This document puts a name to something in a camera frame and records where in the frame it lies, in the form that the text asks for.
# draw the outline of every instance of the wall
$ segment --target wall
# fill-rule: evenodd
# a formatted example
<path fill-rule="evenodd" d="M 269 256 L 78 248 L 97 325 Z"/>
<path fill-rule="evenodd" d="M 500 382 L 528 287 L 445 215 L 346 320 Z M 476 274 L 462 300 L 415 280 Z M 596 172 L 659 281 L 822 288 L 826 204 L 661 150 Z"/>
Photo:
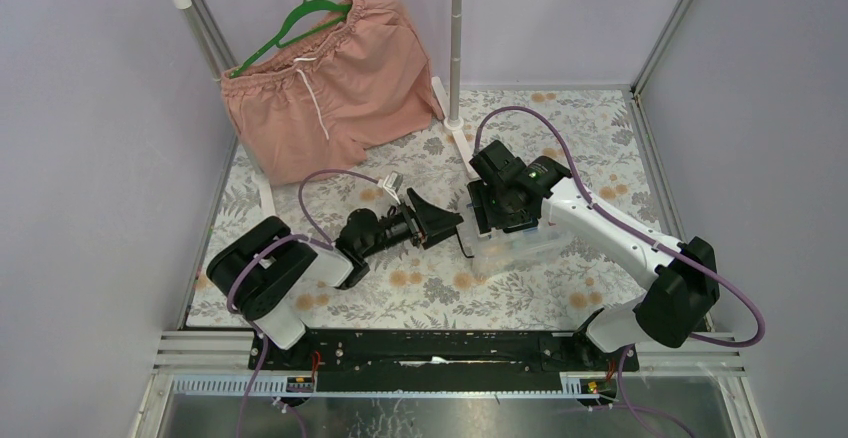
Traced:
<path fill-rule="evenodd" d="M 207 0 L 239 60 L 274 36 L 300 1 Z M 446 79 L 450 0 L 401 1 Z M 631 83 L 676 1 L 464 0 L 463 84 Z"/>
<path fill-rule="evenodd" d="M 845 3 L 696 0 L 644 95 L 687 233 L 768 321 L 745 358 L 771 437 L 848 434 Z M 715 316 L 752 333 L 727 293 Z"/>
<path fill-rule="evenodd" d="M 126 436 L 231 139 L 169 0 L 0 0 L 0 435 Z"/>

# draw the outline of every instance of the transparent plastic box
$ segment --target transparent plastic box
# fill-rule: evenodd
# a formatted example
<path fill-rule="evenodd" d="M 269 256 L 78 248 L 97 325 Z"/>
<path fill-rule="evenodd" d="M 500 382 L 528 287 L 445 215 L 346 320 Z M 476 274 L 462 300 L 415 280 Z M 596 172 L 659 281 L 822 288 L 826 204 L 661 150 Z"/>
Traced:
<path fill-rule="evenodd" d="M 460 205 L 463 222 L 457 227 L 463 248 L 474 255 L 474 273 L 492 276 L 505 271 L 526 270 L 555 260 L 574 239 L 563 226 L 539 223 L 536 228 L 504 233 L 492 230 L 480 235 L 471 203 Z"/>

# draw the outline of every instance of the floral pattern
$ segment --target floral pattern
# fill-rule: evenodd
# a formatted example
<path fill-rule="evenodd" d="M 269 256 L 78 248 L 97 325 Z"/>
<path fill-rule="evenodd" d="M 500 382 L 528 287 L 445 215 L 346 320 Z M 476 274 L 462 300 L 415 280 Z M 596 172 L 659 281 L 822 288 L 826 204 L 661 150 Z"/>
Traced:
<path fill-rule="evenodd" d="M 619 91 L 463 91 L 460 106 L 466 139 L 491 110 L 529 106 L 547 116 L 568 142 L 581 176 L 600 196 L 649 226 L 658 228 L 634 139 L 631 117 Z M 550 132 L 533 117 L 515 112 L 493 118 L 483 143 L 499 139 L 525 162 L 539 154 L 565 161 Z M 437 121 L 418 133 L 368 150 L 355 168 L 379 178 L 404 175 L 403 188 L 415 188 L 431 203 L 459 210 L 467 203 L 468 179 L 453 143 Z M 318 236 L 297 201 L 297 186 L 273 190 L 278 215 L 293 230 Z M 375 185 L 350 176 L 310 183 L 304 200 L 315 220 L 337 236 L 347 215 L 371 208 L 383 215 L 391 199 Z M 235 155 L 204 260 L 209 261 L 262 220 L 253 171 L 242 149 Z M 371 271 L 346 291 L 326 283 L 298 282 L 286 300 L 310 327 L 560 329 L 579 326 L 604 304 L 641 293 L 618 265 L 579 238 L 558 256 L 534 266 L 514 267 L 492 276 L 475 274 L 456 240 L 427 250 L 399 245 L 369 259 Z M 243 327 L 225 308 L 225 298 L 199 273 L 187 325 Z"/>

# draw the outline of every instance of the black cable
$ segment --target black cable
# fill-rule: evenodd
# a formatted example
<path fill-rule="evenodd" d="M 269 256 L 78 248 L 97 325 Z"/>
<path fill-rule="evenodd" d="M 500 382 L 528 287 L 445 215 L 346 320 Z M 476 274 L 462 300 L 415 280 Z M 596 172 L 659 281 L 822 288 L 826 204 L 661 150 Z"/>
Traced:
<path fill-rule="evenodd" d="M 457 243 L 459 243 L 459 249 L 462 250 L 462 256 L 468 258 L 469 260 L 471 258 L 474 258 L 474 255 L 469 255 L 468 253 L 465 252 L 465 247 L 462 246 L 462 240 L 459 239 L 459 233 L 456 234 L 456 241 L 457 241 Z"/>

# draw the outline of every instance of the green hanger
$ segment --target green hanger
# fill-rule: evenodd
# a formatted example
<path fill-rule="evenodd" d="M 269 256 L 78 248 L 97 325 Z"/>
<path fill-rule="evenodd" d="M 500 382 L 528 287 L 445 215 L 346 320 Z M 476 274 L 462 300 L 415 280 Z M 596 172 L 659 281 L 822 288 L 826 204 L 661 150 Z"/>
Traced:
<path fill-rule="evenodd" d="M 239 67 L 239 69 L 230 73 L 230 78 L 235 78 L 235 77 L 241 75 L 242 73 L 244 73 L 244 70 L 246 70 L 250 65 L 254 64 L 256 62 L 256 60 L 261 58 L 262 55 L 267 53 L 268 50 L 270 50 L 271 47 L 273 47 L 275 45 L 276 45 L 277 48 L 285 48 L 285 47 L 291 45 L 292 43 L 296 43 L 296 42 L 306 38 L 309 35 L 312 35 L 314 33 L 318 33 L 319 31 L 327 29 L 327 28 L 329 28 L 329 27 L 331 27 L 331 26 L 333 26 L 337 23 L 341 23 L 342 21 L 345 20 L 345 18 L 347 18 L 347 14 L 350 12 L 351 8 L 353 8 L 352 4 L 340 5 L 338 3 L 333 3 L 330 0 L 307 0 L 307 1 L 304 1 L 303 3 L 298 5 L 297 8 L 292 10 L 291 13 L 289 13 L 289 16 L 286 17 L 286 21 L 283 22 L 283 27 L 280 28 L 279 33 L 274 35 L 274 37 L 271 38 L 271 41 L 269 41 L 268 43 L 265 43 L 265 45 L 263 45 L 262 48 L 259 49 L 259 51 L 252 54 L 250 56 L 250 58 L 248 58 L 247 61 L 245 61 L 244 64 Z M 340 16 L 340 17 L 338 17 L 334 20 L 330 20 L 329 22 L 324 23 L 321 26 L 313 28 L 313 29 L 307 31 L 306 33 L 304 33 L 304 34 L 302 34 L 302 35 L 300 35 L 296 38 L 292 38 L 291 40 L 289 40 L 285 43 L 281 43 L 283 41 L 283 38 L 285 38 L 286 34 L 288 34 L 288 32 L 291 31 L 291 29 L 292 29 L 292 27 L 294 26 L 295 23 L 297 23 L 304 16 L 306 16 L 310 13 L 314 13 L 316 11 L 330 11 L 330 12 L 335 11 L 335 12 L 341 13 L 342 16 Z"/>

